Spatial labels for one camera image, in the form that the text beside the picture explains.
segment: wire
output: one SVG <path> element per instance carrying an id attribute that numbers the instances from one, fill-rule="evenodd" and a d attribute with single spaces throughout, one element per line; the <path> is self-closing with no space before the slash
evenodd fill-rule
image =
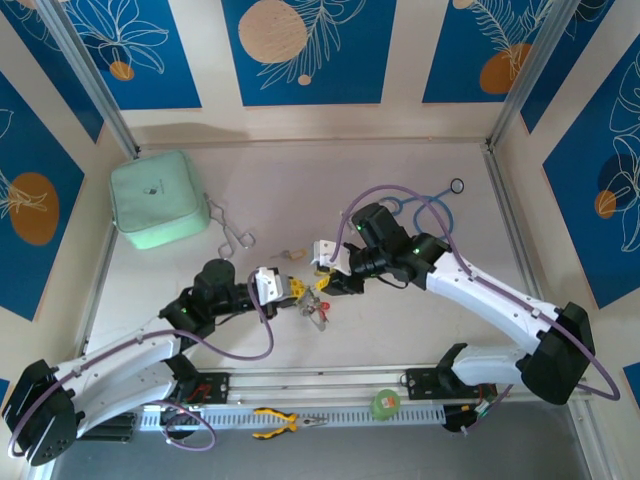
<path id="1" fill-rule="evenodd" d="M 498 405 L 500 405 L 502 400 L 507 398 L 507 396 L 509 395 L 509 392 L 511 391 L 512 388 L 513 388 L 513 385 L 507 385 L 507 387 L 500 393 L 500 395 L 498 395 L 498 398 L 496 398 L 493 402 L 491 402 L 491 405 L 489 405 L 489 407 L 488 407 L 487 411 L 485 412 L 485 414 L 482 415 L 482 416 L 478 416 L 476 421 L 473 424 L 471 424 L 470 426 L 466 427 L 466 431 L 463 431 L 463 433 L 465 433 L 465 435 L 466 435 L 471 430 L 477 428 L 478 424 L 480 424 L 482 422 L 482 419 L 485 418 L 489 414 L 489 412 L 491 410 L 493 410 Z"/>
<path id="2" fill-rule="evenodd" d="M 412 195 L 413 197 L 417 198 L 420 202 L 422 202 L 424 204 L 424 206 L 426 208 L 428 208 L 429 211 L 433 214 L 434 218 L 438 222 L 438 225 L 440 225 L 440 228 L 442 229 L 442 232 L 444 233 L 445 237 L 447 238 L 447 242 L 451 246 L 451 251 L 453 253 L 453 256 L 456 259 L 456 261 L 458 262 L 458 265 L 460 266 L 460 268 L 465 272 L 466 275 L 469 275 L 469 276 L 472 275 L 473 272 L 471 271 L 471 269 L 465 263 L 464 258 L 462 258 L 462 255 L 460 254 L 460 250 L 458 250 L 458 247 L 457 247 L 456 243 L 453 241 L 453 237 L 449 233 L 449 229 L 447 229 L 447 226 L 444 223 L 444 220 L 442 219 L 442 217 L 440 216 L 438 211 L 433 207 L 433 205 L 431 205 L 431 203 L 428 200 L 426 200 L 425 198 L 423 198 L 422 195 L 420 195 L 418 192 L 416 192 L 414 190 L 411 190 L 410 188 L 403 187 L 401 185 L 392 185 L 392 184 L 378 185 L 376 187 L 371 187 L 371 188 L 365 190 L 360 195 L 358 195 L 355 198 L 355 200 L 353 200 L 353 202 L 351 202 L 351 204 L 347 207 L 345 212 L 342 214 L 342 220 L 340 220 L 340 226 L 338 227 L 338 235 L 336 237 L 336 248 L 335 248 L 335 250 L 333 252 L 333 255 L 331 256 L 331 259 L 330 259 L 331 262 L 335 261 L 335 259 L 338 256 L 338 251 L 340 250 L 340 246 L 342 244 L 342 235 L 344 233 L 344 227 L 345 227 L 345 225 L 347 223 L 347 220 L 351 217 L 351 212 L 353 211 L 355 206 L 360 202 L 360 200 L 362 200 L 366 196 L 370 195 L 371 193 L 377 192 L 379 190 L 399 190 L 401 192 L 404 192 L 404 193 L 407 193 L 409 195 Z M 525 302 L 524 300 L 521 300 L 520 298 L 516 297 L 512 293 L 507 292 L 506 290 L 504 290 L 500 286 L 494 284 L 493 282 L 491 282 L 489 280 L 486 280 L 486 279 L 482 278 L 479 275 L 476 275 L 474 277 L 474 279 L 475 279 L 475 281 L 477 281 L 478 283 L 484 285 L 485 287 L 489 288 L 490 290 L 493 290 L 498 295 L 500 295 L 500 296 L 510 300 L 511 302 L 515 303 L 516 305 L 522 307 L 527 312 L 531 313 L 531 312 L 533 312 L 535 310 L 535 307 L 533 307 L 532 305 L 529 305 L 527 302 Z M 596 368 L 596 370 L 598 370 L 600 375 L 602 375 L 604 380 L 609 385 L 609 388 L 611 389 L 611 393 L 603 392 L 602 390 L 598 390 L 596 388 L 590 387 L 589 385 L 584 385 L 584 384 L 581 384 L 581 383 L 579 383 L 577 385 L 578 388 L 580 388 L 581 390 L 584 390 L 585 392 L 589 392 L 589 393 L 592 393 L 594 395 L 598 395 L 598 396 L 606 398 L 608 400 L 614 400 L 614 401 L 620 400 L 620 390 L 618 389 L 618 386 L 616 385 L 616 382 L 613 380 L 613 378 L 611 377 L 611 374 L 609 374 L 607 369 L 604 368 L 602 363 L 600 363 L 600 361 L 595 357 L 595 355 L 593 353 L 591 353 L 589 351 L 589 349 L 587 347 L 585 347 L 582 344 L 582 342 L 580 340 L 578 340 L 571 332 L 569 332 L 566 328 L 564 328 L 562 325 L 557 323 L 555 320 L 553 320 L 549 316 L 545 315 L 544 313 L 540 313 L 538 318 L 542 319 L 544 322 L 549 324 L 551 327 L 553 327 L 556 330 L 558 330 L 571 343 L 573 343 L 578 350 L 580 350 L 580 353 L 582 353 L 589 360 L 589 362 L 591 362 L 593 364 L 593 366 Z M 511 386 L 507 387 L 506 391 L 508 392 L 508 390 L 510 390 L 510 389 L 511 389 Z"/>
<path id="3" fill-rule="evenodd" d="M 258 297 L 256 296 L 255 292 L 253 291 L 253 288 L 251 288 L 251 285 L 253 284 L 253 281 L 255 279 L 257 271 L 253 271 L 251 272 L 251 275 L 249 275 L 249 278 L 247 279 L 247 290 L 249 291 L 249 298 L 251 299 L 251 303 L 253 304 L 253 307 L 256 309 L 256 311 L 258 312 L 258 315 L 260 316 L 260 320 L 262 321 L 262 323 L 264 324 L 264 328 L 267 330 L 267 336 L 269 337 L 269 346 L 267 347 L 267 350 L 264 353 L 261 353 L 260 355 L 255 355 L 255 356 L 242 356 L 242 355 L 235 355 L 233 353 L 229 353 L 229 352 L 225 352 L 224 350 L 219 349 L 218 347 L 211 345 L 209 342 L 207 342 L 206 340 L 198 337 L 197 335 L 194 335 L 191 332 L 187 332 L 186 330 L 172 330 L 172 329 L 168 329 L 168 330 L 159 330 L 156 332 L 150 332 L 147 334 L 142 335 L 141 337 L 136 337 L 136 338 L 132 338 L 130 340 L 127 340 L 126 342 L 123 342 L 119 345 L 116 345 L 115 347 L 101 353 L 100 355 L 97 355 L 95 358 L 92 358 L 91 360 L 87 360 L 85 363 L 83 363 L 82 365 L 80 365 L 78 367 L 78 369 L 75 369 L 74 371 L 68 373 L 67 375 L 65 375 L 64 377 L 62 377 L 60 380 L 58 380 L 56 383 L 54 383 L 53 385 L 51 385 L 47 390 L 45 390 L 45 392 L 40 395 L 34 402 L 33 404 L 31 404 L 31 406 L 27 409 L 27 411 L 25 412 L 25 414 L 22 416 L 22 418 L 20 418 L 20 420 L 18 421 L 18 423 L 16 424 L 12 434 L 11 434 L 11 438 L 9 439 L 9 445 L 8 445 L 8 453 L 9 456 L 12 458 L 19 458 L 19 457 L 24 457 L 26 452 L 16 452 L 15 450 L 15 446 L 16 443 L 18 442 L 18 437 L 20 436 L 20 434 L 22 433 L 22 430 L 24 430 L 25 425 L 27 424 L 27 422 L 31 419 L 31 417 L 34 415 L 34 413 L 36 412 L 36 410 L 38 410 L 38 408 L 40 408 L 42 406 L 42 404 L 51 396 L 53 395 L 53 393 L 60 387 L 62 387 L 65 383 L 69 382 L 69 380 L 71 380 L 72 378 L 75 378 L 77 376 L 80 376 L 82 374 L 82 372 L 87 371 L 89 368 L 93 367 L 94 365 L 102 362 L 103 360 L 106 360 L 107 358 L 115 355 L 116 353 L 120 353 L 122 350 L 125 350 L 126 348 L 129 348 L 133 345 L 139 345 L 142 342 L 144 342 L 145 340 L 149 340 L 151 338 L 157 338 L 157 337 L 164 337 L 164 336 L 180 336 L 180 337 L 185 337 L 188 338 L 190 340 L 193 340 L 196 343 L 199 343 L 200 345 L 208 348 L 209 350 L 222 355 L 224 357 L 227 358 L 231 358 L 234 360 L 245 360 L 245 361 L 256 361 L 256 360 L 262 360 L 266 357 L 268 357 L 269 355 L 271 355 L 271 352 L 273 351 L 273 346 L 274 346 L 274 339 L 273 339 L 273 330 L 271 330 L 271 325 L 269 325 L 269 322 L 267 321 L 267 316 L 264 313 L 264 310 L 262 310 L 262 307 L 260 306 L 260 302 L 258 301 Z M 174 408 L 178 408 L 180 410 L 184 410 L 183 407 L 179 406 L 179 405 L 175 405 L 175 404 L 171 404 L 170 402 L 165 402 L 163 400 L 158 400 L 157 402 L 163 402 L 165 404 L 169 404 L 170 407 L 174 407 Z M 207 428 L 209 431 L 213 431 L 213 427 L 207 423 L 206 420 L 197 417 L 198 421 L 205 426 L 205 428 Z M 186 445 L 181 445 L 181 447 L 185 447 L 183 449 L 189 449 L 192 447 L 186 447 Z"/>
<path id="4" fill-rule="evenodd" d="M 405 282 L 404 285 L 397 285 L 393 282 L 390 282 L 389 280 L 386 280 L 382 277 L 376 277 L 378 280 L 380 280 L 382 283 L 384 283 L 385 285 L 389 285 L 390 287 L 393 287 L 395 289 L 398 290 L 404 290 L 405 288 L 407 288 L 409 286 L 409 282 Z"/>
<path id="5" fill-rule="evenodd" d="M 185 445 L 182 442 L 177 442 L 174 439 L 172 439 L 169 436 L 169 425 L 171 422 L 167 422 L 167 424 L 162 428 L 162 434 L 164 435 L 164 438 L 167 439 L 167 443 L 169 443 L 170 445 L 173 445 L 174 447 L 177 447 L 181 450 L 187 450 L 189 452 L 206 452 L 207 450 L 211 450 L 213 447 L 216 446 L 216 431 L 213 429 L 213 427 L 211 426 L 211 424 L 209 422 L 207 422 L 206 420 L 204 420 L 202 417 L 196 415 L 195 413 L 193 413 L 192 411 L 183 408 L 182 406 L 176 404 L 176 403 L 171 403 L 171 402 L 167 402 L 165 400 L 157 400 L 155 402 L 151 402 L 155 405 L 160 405 L 161 407 L 165 407 L 165 408 L 173 408 L 178 410 L 180 415 L 187 415 L 191 418 L 193 418 L 194 420 L 197 420 L 201 425 L 204 426 L 204 428 L 206 428 L 207 430 L 209 430 L 209 433 L 211 433 L 211 442 L 209 442 L 208 445 L 205 445 L 204 447 L 193 447 L 191 445 Z"/>
<path id="6" fill-rule="evenodd" d="M 227 323 L 229 320 L 231 320 L 232 318 L 237 317 L 238 315 L 242 315 L 245 312 L 237 312 L 237 313 L 232 313 L 231 315 L 229 315 L 228 317 L 223 318 L 222 320 L 220 320 L 219 323 L 216 323 L 216 327 L 219 327 L 221 325 L 224 325 L 225 323 Z"/>

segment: pliers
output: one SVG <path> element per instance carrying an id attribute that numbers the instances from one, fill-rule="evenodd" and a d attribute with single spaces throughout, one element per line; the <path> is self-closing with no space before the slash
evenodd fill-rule
<path id="1" fill-rule="evenodd" d="M 274 410 L 273 408 L 256 408 L 253 413 L 255 413 L 256 415 L 273 415 L 274 417 L 278 417 L 287 422 L 285 426 L 280 427 L 273 432 L 254 433 L 253 438 L 257 438 L 258 440 L 270 440 L 273 437 L 282 435 L 285 432 L 296 432 L 298 431 L 298 428 L 301 427 L 317 427 L 319 425 L 325 425 L 327 423 L 327 421 L 321 417 L 301 418 L 297 413 L 282 413 L 278 410 Z"/>

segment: mint green pouch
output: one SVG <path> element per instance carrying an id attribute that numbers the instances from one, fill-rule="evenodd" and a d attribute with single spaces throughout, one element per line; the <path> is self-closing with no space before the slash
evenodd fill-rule
<path id="1" fill-rule="evenodd" d="M 173 242 L 209 225 L 202 184 L 179 150 L 119 166 L 110 188 L 116 228 L 136 248 Z"/>

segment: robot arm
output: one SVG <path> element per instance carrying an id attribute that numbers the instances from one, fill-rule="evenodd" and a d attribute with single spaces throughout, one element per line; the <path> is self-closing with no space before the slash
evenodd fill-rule
<path id="1" fill-rule="evenodd" d="M 234 280 L 231 263 L 208 262 L 193 287 L 185 289 L 142 328 L 56 367 L 49 367 L 44 360 L 27 367 L 2 413 L 12 432 L 24 423 L 17 443 L 29 463 L 38 466 L 56 458 L 91 428 L 139 405 L 162 399 L 188 403 L 195 389 L 207 381 L 206 375 L 184 355 L 196 342 L 173 331 L 204 339 L 215 330 L 216 317 L 254 309 L 249 288 L 257 290 L 267 318 L 276 315 L 277 307 L 295 302 L 292 279 L 277 269 L 259 268 L 252 286 L 234 284 Z M 106 356 L 108 360 L 92 365 Z M 92 366 L 85 371 L 83 365 Z M 25 423 L 29 408 L 65 377 L 70 379 Z"/>
<path id="2" fill-rule="evenodd" d="M 410 237 L 378 204 L 365 206 L 352 219 L 365 248 L 341 245 L 332 262 L 335 243 L 321 240 L 314 245 L 313 263 L 331 272 L 318 285 L 322 291 L 329 295 L 363 293 L 366 279 L 389 273 L 400 282 L 447 297 L 502 330 L 515 346 L 454 345 L 438 366 L 443 385 L 455 390 L 456 386 L 481 383 L 524 384 L 550 403 L 567 402 L 589 360 L 542 317 L 565 327 L 595 353 L 589 319 L 582 308 L 569 303 L 560 309 L 533 299 L 464 258 L 467 268 L 461 268 L 447 243 L 424 233 Z"/>

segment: black bracket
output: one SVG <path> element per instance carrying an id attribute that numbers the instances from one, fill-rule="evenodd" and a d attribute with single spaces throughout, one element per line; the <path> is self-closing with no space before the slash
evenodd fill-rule
<path id="1" fill-rule="evenodd" d="M 78 440 L 90 442 L 128 443 L 133 438 L 137 415 L 127 412 L 93 427 Z"/>
<path id="2" fill-rule="evenodd" d="M 463 386 L 451 391 L 438 378 L 436 368 L 409 368 L 405 372 L 409 400 L 449 400 L 478 399 L 480 390 L 477 386 Z"/>
<path id="3" fill-rule="evenodd" d="M 224 405 L 229 395 L 229 378 L 226 372 L 198 373 L 196 387 L 183 400 L 183 405 Z"/>

